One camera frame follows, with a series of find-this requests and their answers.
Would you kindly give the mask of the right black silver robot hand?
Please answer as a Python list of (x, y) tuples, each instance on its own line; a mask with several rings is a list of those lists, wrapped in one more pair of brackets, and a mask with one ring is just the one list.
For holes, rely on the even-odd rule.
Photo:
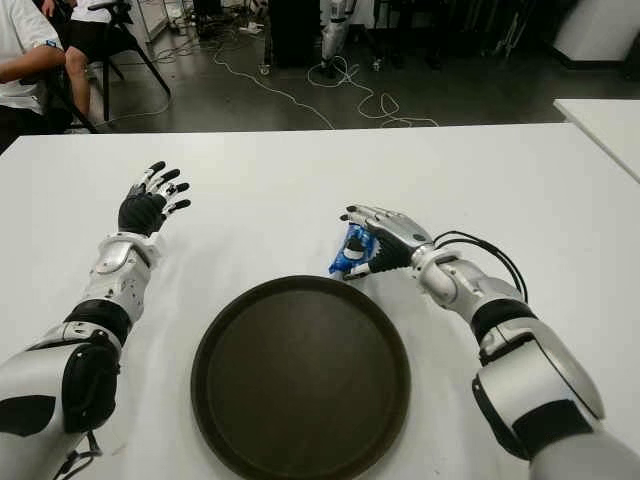
[(343, 275), (346, 281), (410, 267), (417, 250), (433, 246), (429, 233), (403, 213), (380, 207), (350, 205), (340, 219), (363, 227), (378, 242), (378, 249), (370, 260)]

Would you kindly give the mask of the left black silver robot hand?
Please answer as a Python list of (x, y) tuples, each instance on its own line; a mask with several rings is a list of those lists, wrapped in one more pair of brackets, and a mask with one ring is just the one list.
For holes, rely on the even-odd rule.
[(170, 216), (188, 208), (189, 199), (175, 199), (190, 188), (188, 182), (177, 182), (180, 175), (178, 168), (167, 169), (164, 161), (149, 166), (120, 204), (118, 231), (150, 237)]

